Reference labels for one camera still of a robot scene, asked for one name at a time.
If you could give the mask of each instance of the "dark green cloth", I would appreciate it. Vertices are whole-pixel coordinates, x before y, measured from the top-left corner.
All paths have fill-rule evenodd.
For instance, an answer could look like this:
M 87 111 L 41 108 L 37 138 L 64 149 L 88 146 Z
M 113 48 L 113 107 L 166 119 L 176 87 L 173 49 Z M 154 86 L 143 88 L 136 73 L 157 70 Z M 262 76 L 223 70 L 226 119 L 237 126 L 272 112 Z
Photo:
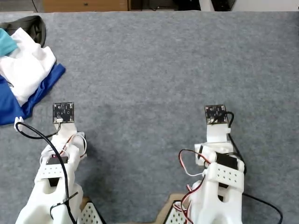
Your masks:
M 46 26 L 38 15 L 27 16 L 13 22 L 0 23 L 0 28 L 3 28 L 9 35 L 12 35 L 18 28 L 22 28 L 41 47 L 46 42 Z

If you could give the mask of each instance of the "white cloth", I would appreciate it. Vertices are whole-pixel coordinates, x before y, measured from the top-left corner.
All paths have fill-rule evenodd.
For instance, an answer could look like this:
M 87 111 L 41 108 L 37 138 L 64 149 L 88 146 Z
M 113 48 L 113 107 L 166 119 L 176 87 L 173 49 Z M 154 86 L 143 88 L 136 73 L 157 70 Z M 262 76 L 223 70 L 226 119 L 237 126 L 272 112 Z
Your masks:
M 56 58 L 49 47 L 41 48 L 22 28 L 11 37 L 18 48 L 0 57 L 0 75 L 12 84 L 11 91 L 22 106 L 50 73 Z

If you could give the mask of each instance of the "teal cloth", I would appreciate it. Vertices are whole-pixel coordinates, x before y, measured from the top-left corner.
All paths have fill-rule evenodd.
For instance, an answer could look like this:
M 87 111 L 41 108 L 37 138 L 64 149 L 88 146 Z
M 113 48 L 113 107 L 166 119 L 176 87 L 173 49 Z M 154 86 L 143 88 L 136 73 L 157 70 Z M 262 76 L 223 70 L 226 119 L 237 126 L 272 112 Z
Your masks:
M 17 48 L 16 42 L 8 35 L 8 33 L 0 28 L 0 57 L 9 54 Z

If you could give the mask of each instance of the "white perforated plate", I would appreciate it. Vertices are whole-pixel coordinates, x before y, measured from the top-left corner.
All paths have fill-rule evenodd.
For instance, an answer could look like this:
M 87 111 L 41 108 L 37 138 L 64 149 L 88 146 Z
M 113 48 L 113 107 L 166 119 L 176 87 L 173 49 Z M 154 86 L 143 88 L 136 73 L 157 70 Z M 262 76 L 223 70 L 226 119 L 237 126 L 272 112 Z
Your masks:
M 181 211 L 175 210 L 171 207 L 171 211 L 166 218 L 164 224 L 184 224 L 185 223 L 185 216 Z
M 64 173 L 60 164 L 41 166 L 38 169 L 36 175 L 36 179 L 46 179 L 55 177 L 64 177 Z
M 82 210 L 80 224 L 103 224 L 93 203 L 88 202 Z
M 244 173 L 219 163 L 212 162 L 208 167 L 207 179 L 244 190 Z

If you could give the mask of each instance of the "blue cloth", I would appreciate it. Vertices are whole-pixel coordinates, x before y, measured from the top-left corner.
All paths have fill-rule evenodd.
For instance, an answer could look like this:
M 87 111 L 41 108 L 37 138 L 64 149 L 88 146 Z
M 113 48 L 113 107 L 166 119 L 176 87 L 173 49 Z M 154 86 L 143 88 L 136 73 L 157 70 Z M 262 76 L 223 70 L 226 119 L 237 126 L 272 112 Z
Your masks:
M 15 117 L 31 117 L 33 107 L 47 95 L 64 73 L 65 67 L 62 64 L 54 65 L 49 75 L 22 107 L 11 92 L 6 79 L 0 75 L 0 125 L 13 124 Z
M 16 42 L 8 35 L 8 33 L 0 28 L 0 57 L 9 54 L 17 48 Z

